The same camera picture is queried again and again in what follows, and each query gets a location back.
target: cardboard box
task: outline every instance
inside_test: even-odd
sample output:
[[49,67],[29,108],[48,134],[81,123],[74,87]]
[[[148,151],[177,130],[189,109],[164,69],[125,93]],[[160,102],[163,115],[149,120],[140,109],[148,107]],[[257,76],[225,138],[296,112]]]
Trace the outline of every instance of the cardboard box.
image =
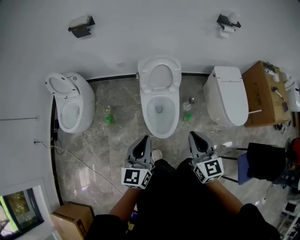
[[283,123],[291,119],[291,112],[284,112],[283,100],[272,92],[272,87],[277,87],[278,92],[287,102],[287,95],[283,78],[278,67],[272,66],[279,75],[279,82],[273,80],[273,76],[265,73],[265,66],[262,61],[254,64],[243,75],[246,89],[249,112],[262,109],[262,112],[249,114],[245,123],[246,127],[263,127]]
[[64,204],[50,216],[63,240],[83,240],[93,222],[90,207],[73,203]]

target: white toilet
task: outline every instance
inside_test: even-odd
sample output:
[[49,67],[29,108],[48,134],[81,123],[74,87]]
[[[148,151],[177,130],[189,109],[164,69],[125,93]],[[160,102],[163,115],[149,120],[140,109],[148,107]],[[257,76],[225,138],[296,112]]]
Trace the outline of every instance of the white toilet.
[[179,120],[180,62],[159,55],[140,60],[137,68],[146,125],[155,137],[167,138]]
[[241,126],[248,119],[248,100],[237,67],[214,67],[203,86],[210,118],[223,126]]
[[95,94],[86,80],[77,73],[51,73],[45,81],[54,95],[60,128],[67,133],[88,129],[95,115]]

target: gray marble tile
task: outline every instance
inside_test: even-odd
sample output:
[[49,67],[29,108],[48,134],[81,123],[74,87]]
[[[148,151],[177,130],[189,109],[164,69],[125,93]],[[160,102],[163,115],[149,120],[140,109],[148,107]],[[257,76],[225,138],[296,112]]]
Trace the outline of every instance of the gray marble tile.
[[[67,134],[59,131],[63,148],[74,153],[89,167],[111,182],[120,192],[127,187],[121,185],[121,167],[124,165],[128,147],[139,137],[149,135],[152,149],[159,148],[163,158],[177,167],[181,161],[191,156],[188,146],[188,133],[198,131],[206,134],[215,144],[221,156],[238,157],[249,142],[273,144],[284,147],[288,139],[297,136],[295,129],[287,127],[283,134],[273,126],[260,128],[224,127],[213,122],[207,112],[202,87],[206,82],[203,77],[183,77],[180,85],[180,105],[195,97],[190,113],[191,121],[184,121],[185,112],[180,109],[180,119],[172,136],[157,139],[148,130],[140,100],[139,82],[134,79],[119,79],[92,83],[96,96],[96,112],[92,126],[80,134]],[[115,123],[107,124],[103,105],[112,106]],[[64,201],[89,204],[96,214],[108,213],[120,199],[121,194],[106,180],[86,168],[66,152],[56,154],[58,181]],[[223,160],[225,174],[237,179],[237,163]],[[288,188],[270,187],[266,203],[261,200],[266,196],[270,182],[252,179],[239,186],[234,182],[221,179],[220,182],[235,194],[243,203],[258,203],[265,219],[276,225]]]

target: toilet paper roll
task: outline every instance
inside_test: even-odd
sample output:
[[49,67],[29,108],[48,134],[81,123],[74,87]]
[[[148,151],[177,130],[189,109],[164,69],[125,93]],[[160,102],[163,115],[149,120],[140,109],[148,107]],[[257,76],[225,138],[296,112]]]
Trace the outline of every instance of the toilet paper roll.
[[230,27],[230,26],[224,26],[224,29],[222,29],[223,32],[234,32],[235,29],[233,27]]

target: white appliance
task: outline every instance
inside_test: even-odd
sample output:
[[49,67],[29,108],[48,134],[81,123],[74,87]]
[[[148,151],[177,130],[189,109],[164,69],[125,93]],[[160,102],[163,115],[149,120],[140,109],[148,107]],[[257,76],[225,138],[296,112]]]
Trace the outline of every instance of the white appliance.
[[137,68],[146,125],[155,137],[167,138],[175,131],[179,120],[180,62],[159,55],[140,60]]
[[67,133],[88,129],[95,115],[95,94],[86,80],[77,73],[51,73],[45,81],[54,95],[60,128]]
[[285,90],[289,102],[289,109],[291,112],[300,112],[300,92],[299,86],[293,78],[289,78],[285,82]]
[[248,119],[248,100],[237,67],[214,67],[203,87],[210,118],[223,126],[241,126]]

